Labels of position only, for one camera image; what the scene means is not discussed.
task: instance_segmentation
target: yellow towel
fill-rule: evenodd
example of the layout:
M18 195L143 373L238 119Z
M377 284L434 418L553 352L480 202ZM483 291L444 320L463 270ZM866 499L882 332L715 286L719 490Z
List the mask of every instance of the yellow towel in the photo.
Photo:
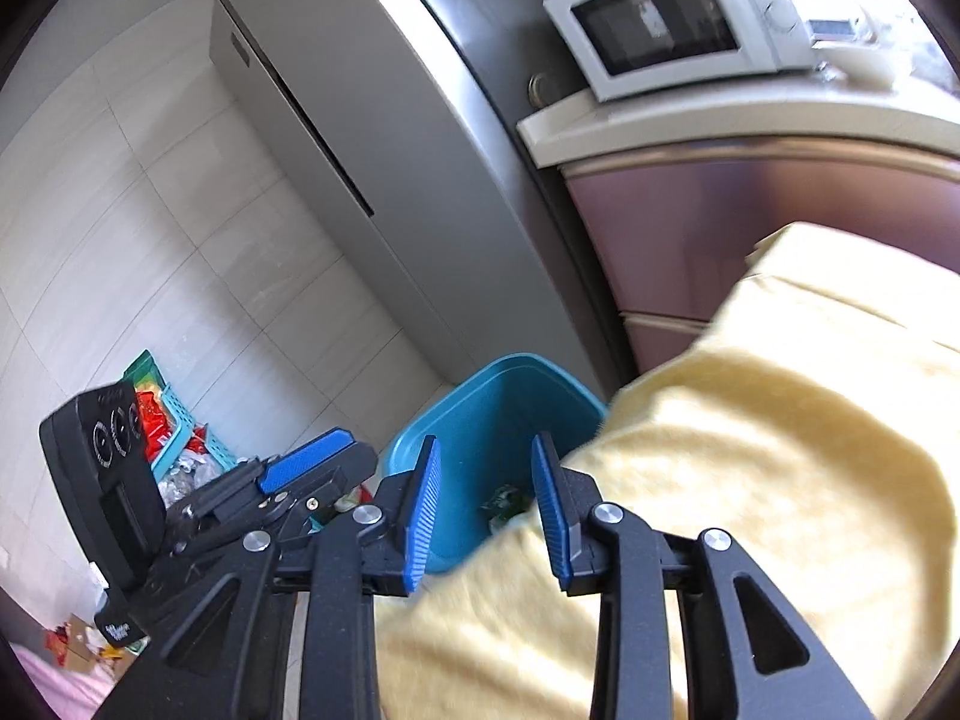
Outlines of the yellow towel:
M568 464L656 529L733 533L877 717L899 720L958 634L958 459L960 277L795 224ZM599 601L560 593L525 517L378 613L389 720L587 717ZM669 622L685 717L675 608Z

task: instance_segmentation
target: blue gripper pad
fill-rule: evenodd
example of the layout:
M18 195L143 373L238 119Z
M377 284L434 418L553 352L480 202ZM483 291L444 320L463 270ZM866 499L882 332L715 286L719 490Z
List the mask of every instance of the blue gripper pad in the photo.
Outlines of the blue gripper pad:
M416 495L407 523L403 565L403 586L412 593L424 577L440 501L440 442L435 437L428 436L424 440L407 494Z
M566 521L563 505L560 504L560 492L557 490L555 474L560 470L560 461L556 450L537 436L533 440L530 452L530 466L534 480L536 507L544 525L546 550L550 556L550 570L560 581L560 589L567 590L573 579L573 565L570 560L570 523Z
M267 472L260 479L260 490L265 495L282 490L307 471L315 469L323 461L329 460L341 449L354 442L349 430L334 428L318 439L295 449L286 457L267 466Z

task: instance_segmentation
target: plastic basket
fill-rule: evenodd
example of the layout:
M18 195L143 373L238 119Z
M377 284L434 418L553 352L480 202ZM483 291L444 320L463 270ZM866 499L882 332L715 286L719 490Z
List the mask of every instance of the plastic basket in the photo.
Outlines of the plastic basket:
M189 442L190 437L193 435L193 426L196 424L190 410L181 403L179 397L176 397L170 385L167 385L166 389L162 391L160 400L163 402L167 413L169 413L174 420L174 429L170 435L170 440L163 445L162 450L157 453L157 456L150 465L150 469L154 473L154 479L157 480L157 482L160 481L163 474L173 467L176 459L181 456L181 452L184 451L187 442ZM217 461L217 464L219 464L224 471L229 471L229 469L237 465L236 456L223 445L218 437L213 435L209 426L206 428L206 438L203 440L203 443L206 446L206 451L210 453L210 456Z
M196 424L196 420L194 420L189 408L181 402L179 397L176 397L173 388L166 383L163 374L160 373L160 369L154 361L154 356L152 356L150 351L144 349L139 357L127 367L123 377L136 384L136 382L142 381L148 376L162 387L160 402L167 410L167 413L169 413L171 420L173 420L170 439L163 445L160 452L157 453L154 461L150 463L150 470L154 474L154 479L159 482L163 474L173 467L176 459L181 456L181 452L186 449L186 445L193 435L193 426ZM203 440L203 443L210 457L213 457L224 471L229 471L229 469L237 465L236 456L224 446L218 437L213 435L209 426L206 428L206 438Z
M440 504L427 571L448 571L490 536L481 507L501 485L533 496L530 445L549 430L563 458L591 440L607 407L568 372L533 354L502 357L400 432L385 473L410 470L424 437L440 440Z

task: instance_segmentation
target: countertop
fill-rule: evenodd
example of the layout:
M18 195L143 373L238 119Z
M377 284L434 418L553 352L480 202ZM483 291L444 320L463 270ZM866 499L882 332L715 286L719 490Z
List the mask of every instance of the countertop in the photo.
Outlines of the countertop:
M730 79L597 103L584 89L517 124L548 167L666 143L757 135L857 138L960 158L960 100L920 79L891 91L823 74Z

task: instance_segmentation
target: microwave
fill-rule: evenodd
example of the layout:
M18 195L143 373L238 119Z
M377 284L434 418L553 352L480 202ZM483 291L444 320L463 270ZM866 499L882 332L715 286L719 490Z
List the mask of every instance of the microwave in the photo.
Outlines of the microwave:
M812 70L791 0L544 0L597 100L695 81Z

